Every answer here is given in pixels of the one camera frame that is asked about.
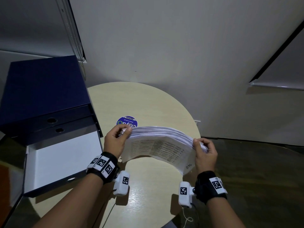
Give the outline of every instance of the black wrist strap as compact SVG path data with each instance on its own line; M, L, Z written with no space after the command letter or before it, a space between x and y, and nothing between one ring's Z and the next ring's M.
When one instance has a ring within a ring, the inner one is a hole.
M120 170L117 163L118 160L113 154L103 152L88 165L87 174L96 174L103 180L104 184L112 182Z
M216 177L213 171L205 171L200 173L197 176L194 190L196 198L205 204L209 199L215 197L227 199L227 191L223 187L221 179Z

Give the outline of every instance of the blue sticker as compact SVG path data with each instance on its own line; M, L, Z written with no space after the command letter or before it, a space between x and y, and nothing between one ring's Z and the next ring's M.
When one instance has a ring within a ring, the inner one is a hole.
M118 119L118 121L116 122L116 125L118 125L118 124L127 124L127 125L131 126L132 128L137 127L136 119L131 116L124 116L124 117Z

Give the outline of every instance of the person's left hand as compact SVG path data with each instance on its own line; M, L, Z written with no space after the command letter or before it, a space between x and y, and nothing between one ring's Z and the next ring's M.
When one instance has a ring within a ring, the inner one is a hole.
M123 128L127 128L127 129L123 133L123 135L118 137ZM132 128L127 124L119 124L114 126L113 129L110 130L107 133L107 135L104 137L105 144L103 151L113 154L118 159L125 147L125 141L129 137L131 132L132 132Z

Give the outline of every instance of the wooden table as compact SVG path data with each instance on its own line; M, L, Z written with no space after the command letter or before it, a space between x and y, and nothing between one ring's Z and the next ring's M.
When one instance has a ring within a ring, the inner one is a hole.
M88 90L104 136L119 118L132 116L138 126L172 127L192 138L200 137L185 107L157 88L140 83L112 82ZM172 211L176 208L171 208L171 199L172 195L178 195L178 186L183 179L175 167L152 157L139 157L121 164L121 168L130 173L129 194L123 197L111 196L94 227L160 228L174 218ZM92 227L101 204L112 189L112 183L103 187L84 227ZM31 199L31 202L37 213L43 216L69 191L41 202Z

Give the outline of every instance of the paper sheet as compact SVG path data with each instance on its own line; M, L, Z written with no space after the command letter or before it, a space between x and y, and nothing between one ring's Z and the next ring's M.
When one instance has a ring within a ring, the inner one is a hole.
M138 156L150 156L175 166L185 175L195 166L196 152L192 141L192 138L173 128L136 127L126 140L121 158L126 162ZM201 148L207 153L208 149L202 143Z

